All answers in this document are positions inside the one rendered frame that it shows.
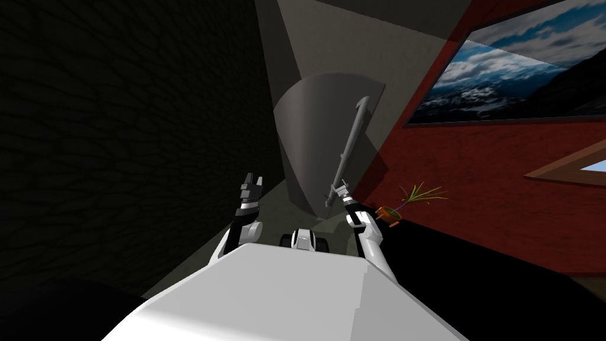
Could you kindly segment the grey curved door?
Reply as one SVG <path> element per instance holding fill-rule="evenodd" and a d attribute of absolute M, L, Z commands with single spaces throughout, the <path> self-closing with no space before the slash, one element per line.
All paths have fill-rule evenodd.
<path fill-rule="evenodd" d="M 320 219 L 333 216 L 325 202 L 333 186 L 341 154 L 353 128 L 358 103 L 368 97 L 366 113 L 342 178 L 356 189 L 377 148 L 369 124 L 385 84 L 352 73 L 320 73 L 293 85 L 278 101 L 274 116 L 290 201 Z"/>

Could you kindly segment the orange potted green plant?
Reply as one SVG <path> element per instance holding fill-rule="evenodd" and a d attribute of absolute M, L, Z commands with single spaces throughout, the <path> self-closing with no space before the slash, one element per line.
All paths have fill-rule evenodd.
<path fill-rule="evenodd" d="M 407 191 L 403 186 L 399 187 L 401 194 L 403 196 L 400 204 L 396 208 L 390 208 L 387 206 L 381 206 L 375 211 L 377 217 L 376 221 L 383 221 L 389 227 L 396 226 L 403 219 L 401 210 L 411 204 L 425 203 L 430 204 L 434 200 L 446 200 L 447 197 L 443 195 L 447 193 L 447 191 L 442 191 L 441 187 L 427 189 L 424 188 L 424 182 L 420 185 L 412 185 L 410 190 Z"/>

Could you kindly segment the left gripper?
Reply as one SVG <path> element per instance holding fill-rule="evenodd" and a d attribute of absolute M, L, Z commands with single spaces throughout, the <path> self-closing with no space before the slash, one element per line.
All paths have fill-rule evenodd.
<path fill-rule="evenodd" d="M 249 172 L 241 186 L 240 198 L 242 203 L 258 202 L 263 192 L 263 177 L 259 176 L 256 183 L 253 184 L 253 173 Z"/>

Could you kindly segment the framed mountain landscape picture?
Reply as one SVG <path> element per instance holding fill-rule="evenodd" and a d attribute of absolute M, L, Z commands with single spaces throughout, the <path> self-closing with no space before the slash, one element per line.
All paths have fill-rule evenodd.
<path fill-rule="evenodd" d="M 411 125 L 606 118 L 606 0 L 563 0 L 475 30 Z"/>

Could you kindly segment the wooden framed window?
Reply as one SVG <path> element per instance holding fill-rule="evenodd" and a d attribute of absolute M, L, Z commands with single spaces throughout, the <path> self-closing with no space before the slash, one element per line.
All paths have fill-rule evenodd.
<path fill-rule="evenodd" d="M 588 169 L 590 166 L 604 161 L 606 161 L 606 139 L 536 169 L 524 175 L 524 178 L 557 182 L 558 184 L 606 188 L 606 171 Z"/>

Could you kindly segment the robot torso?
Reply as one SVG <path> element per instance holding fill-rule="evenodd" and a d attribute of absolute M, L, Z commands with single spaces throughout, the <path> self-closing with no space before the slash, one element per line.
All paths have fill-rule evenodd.
<path fill-rule="evenodd" d="M 468 341 L 364 258 L 248 243 L 102 341 Z"/>

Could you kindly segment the grey bar handle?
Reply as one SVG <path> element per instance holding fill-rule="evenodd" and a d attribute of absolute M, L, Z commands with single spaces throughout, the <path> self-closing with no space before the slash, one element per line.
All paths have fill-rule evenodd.
<path fill-rule="evenodd" d="M 328 193 L 326 201 L 325 201 L 326 208 L 329 208 L 332 206 L 332 204 L 335 200 L 335 196 L 337 196 L 337 185 L 340 182 L 343 182 L 343 175 L 344 175 L 344 172 L 346 169 L 346 163 L 349 160 L 349 157 L 352 153 L 354 145 L 359 136 L 360 129 L 362 127 L 363 120 L 365 118 L 369 102 L 370 102 L 370 96 L 365 96 L 356 104 L 357 113 L 356 113 L 354 122 L 352 124 L 352 128 L 350 130 L 349 137 L 347 139 L 344 151 L 342 154 L 340 154 L 340 163 L 337 168 L 337 173 L 333 179 L 332 184 L 330 185 L 330 190 L 329 190 L 329 193 Z"/>

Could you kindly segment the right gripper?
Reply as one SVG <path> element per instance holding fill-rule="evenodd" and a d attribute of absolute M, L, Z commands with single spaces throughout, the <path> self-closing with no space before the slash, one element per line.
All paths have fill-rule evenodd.
<path fill-rule="evenodd" d="M 344 182 L 340 187 L 331 185 L 331 205 L 334 203 L 337 197 L 342 199 L 344 202 L 353 201 L 353 197 L 349 192 L 349 185 L 347 182 Z"/>

